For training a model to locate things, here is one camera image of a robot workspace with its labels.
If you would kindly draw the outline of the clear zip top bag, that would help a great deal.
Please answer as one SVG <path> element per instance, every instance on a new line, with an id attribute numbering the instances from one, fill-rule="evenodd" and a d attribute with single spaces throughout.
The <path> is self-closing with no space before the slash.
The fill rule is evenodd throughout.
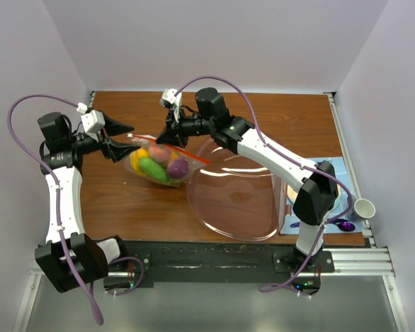
<path id="1" fill-rule="evenodd" d="M 209 160 L 173 145 L 159 145 L 150 135 L 128 133 L 127 138 L 140 148 L 124 160 L 127 171 L 159 185 L 180 187 L 195 170 Z"/>

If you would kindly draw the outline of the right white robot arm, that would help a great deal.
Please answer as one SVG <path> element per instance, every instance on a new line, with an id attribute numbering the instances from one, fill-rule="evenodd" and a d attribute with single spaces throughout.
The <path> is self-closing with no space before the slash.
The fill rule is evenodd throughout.
<path id="1" fill-rule="evenodd" d="M 304 272 L 319 263 L 324 222 L 338 197 L 335 170 L 327 162 L 314 163 L 282 147 L 262 132 L 255 122 L 232 115 L 223 96 L 212 87 L 196 92 L 197 111 L 183 111 L 182 94 L 165 89 L 160 104 L 167 108 L 165 127 L 158 144 L 184 148 L 192 136 L 209 135 L 224 149 L 267 168 L 297 192 L 293 212 L 299 219 L 294 262 Z"/>

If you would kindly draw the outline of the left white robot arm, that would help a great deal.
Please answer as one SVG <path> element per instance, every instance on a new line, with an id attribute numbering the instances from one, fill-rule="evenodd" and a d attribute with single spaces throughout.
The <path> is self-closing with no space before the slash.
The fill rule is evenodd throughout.
<path id="1" fill-rule="evenodd" d="M 113 136 L 134 130 L 101 111 L 81 116 L 83 130 L 72 130 L 71 121 L 60 112 L 48 113 L 37 121 L 44 136 L 40 147 L 41 172 L 49 189 L 50 221 L 46 243 L 35 249 L 35 261 L 55 289 L 64 293 L 107 277 L 109 267 L 122 271 L 129 265 L 126 245 L 118 236 L 94 241 L 84 230 L 81 209 L 84 156 L 99 151 L 106 159 L 121 161 L 139 149 Z"/>

